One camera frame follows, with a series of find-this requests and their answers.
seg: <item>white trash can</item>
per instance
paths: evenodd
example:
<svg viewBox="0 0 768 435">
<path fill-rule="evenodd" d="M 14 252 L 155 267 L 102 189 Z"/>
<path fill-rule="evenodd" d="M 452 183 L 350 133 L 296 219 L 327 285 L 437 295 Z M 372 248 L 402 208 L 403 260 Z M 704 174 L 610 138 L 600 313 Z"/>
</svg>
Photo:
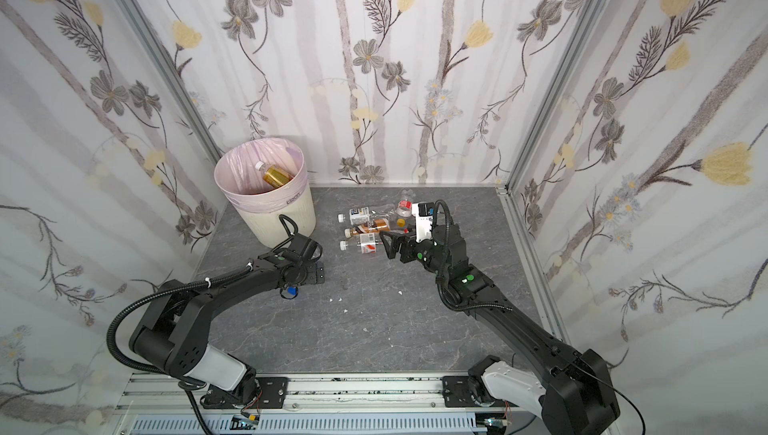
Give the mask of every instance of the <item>white trash can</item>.
<svg viewBox="0 0 768 435">
<path fill-rule="evenodd" d="M 277 165 L 293 179 L 274 188 L 255 169 L 257 161 Z M 214 180 L 262 245 L 274 247 L 286 239 L 280 214 L 291 217 L 302 235 L 309 236 L 315 229 L 304 154 L 289 140 L 262 138 L 231 149 L 216 164 Z"/>
</svg>

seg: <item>clear plastic bottle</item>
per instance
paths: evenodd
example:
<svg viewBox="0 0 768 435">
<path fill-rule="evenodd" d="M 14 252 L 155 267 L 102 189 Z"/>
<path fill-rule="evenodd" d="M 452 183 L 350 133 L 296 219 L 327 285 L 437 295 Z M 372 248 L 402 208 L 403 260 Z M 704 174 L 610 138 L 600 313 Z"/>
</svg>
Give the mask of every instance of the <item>clear plastic bottle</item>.
<svg viewBox="0 0 768 435">
<path fill-rule="evenodd" d="M 287 171 L 276 165 L 267 166 L 263 161 L 257 161 L 254 168 L 261 172 L 261 178 L 274 188 L 280 188 L 293 179 Z"/>
<path fill-rule="evenodd" d="M 375 233 L 363 233 L 349 240 L 339 242 L 341 251 L 359 251 L 360 253 L 376 253 L 376 250 L 384 251 L 383 243 L 376 238 Z"/>
<path fill-rule="evenodd" d="M 362 225 L 376 219 L 391 219 L 395 214 L 395 205 L 390 203 L 380 207 L 353 208 L 349 214 L 339 213 L 339 223 L 349 221 L 351 226 Z"/>
<path fill-rule="evenodd" d="M 379 233 L 382 230 L 389 230 L 389 220 L 376 219 L 370 220 L 366 223 L 352 227 L 351 229 L 344 229 L 344 235 L 347 238 L 351 238 L 355 235 L 361 235 L 363 233 Z"/>
<path fill-rule="evenodd" d="M 400 200 L 397 204 L 397 215 L 401 219 L 407 219 L 411 216 L 412 202 L 416 199 L 416 192 L 413 190 L 402 190 L 400 192 Z"/>
</svg>

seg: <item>wallpaper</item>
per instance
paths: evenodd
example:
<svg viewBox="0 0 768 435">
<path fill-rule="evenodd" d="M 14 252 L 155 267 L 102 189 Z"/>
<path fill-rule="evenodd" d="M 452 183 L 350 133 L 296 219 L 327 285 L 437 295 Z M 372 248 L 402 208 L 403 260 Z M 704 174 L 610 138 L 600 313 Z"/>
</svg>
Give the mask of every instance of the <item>wallpaper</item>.
<svg viewBox="0 0 768 435">
<path fill-rule="evenodd" d="M 571 340 L 648 433 L 768 431 L 764 1 L 609 0 L 514 187 Z"/>
<path fill-rule="evenodd" d="M 0 432 L 101 433 L 107 326 L 191 277 L 226 200 L 112 0 L 0 12 Z"/>
<path fill-rule="evenodd" d="M 216 143 L 320 184 L 505 182 L 585 0 L 138 0 Z"/>
</svg>

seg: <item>bottle label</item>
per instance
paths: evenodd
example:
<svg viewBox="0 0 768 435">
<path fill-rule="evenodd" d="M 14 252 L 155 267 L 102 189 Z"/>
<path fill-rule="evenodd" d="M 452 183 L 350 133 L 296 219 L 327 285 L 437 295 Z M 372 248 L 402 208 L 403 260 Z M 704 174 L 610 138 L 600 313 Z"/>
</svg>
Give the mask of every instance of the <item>bottle label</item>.
<svg viewBox="0 0 768 435">
<path fill-rule="evenodd" d="M 376 251 L 375 233 L 364 233 L 360 235 L 360 251 L 362 253 L 374 253 Z"/>
<path fill-rule="evenodd" d="M 370 211 L 368 207 L 353 208 L 352 210 L 350 210 L 350 224 L 362 225 L 366 223 L 370 218 L 369 213 Z"/>
</svg>

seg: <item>gray floor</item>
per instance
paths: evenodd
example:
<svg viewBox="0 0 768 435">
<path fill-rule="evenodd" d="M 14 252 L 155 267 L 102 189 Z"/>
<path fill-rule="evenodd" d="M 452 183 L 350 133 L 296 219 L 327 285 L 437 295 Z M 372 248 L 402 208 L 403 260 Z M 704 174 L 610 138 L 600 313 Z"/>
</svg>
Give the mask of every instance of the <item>gray floor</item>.
<svg viewBox="0 0 768 435">
<path fill-rule="evenodd" d="M 418 200 L 443 198 L 467 241 L 469 260 L 508 299 L 538 321 L 501 202 L 493 188 L 417 188 Z M 488 354 L 512 350 L 489 328 L 448 311 L 434 275 L 416 262 L 383 253 L 342 252 L 346 225 L 336 215 L 356 206 L 393 202 L 398 188 L 313 188 L 324 248 L 326 283 L 300 289 L 294 300 L 263 293 L 219 315 L 210 343 L 262 372 L 466 370 Z M 220 275 L 267 251 L 229 207 L 197 278 Z"/>
</svg>

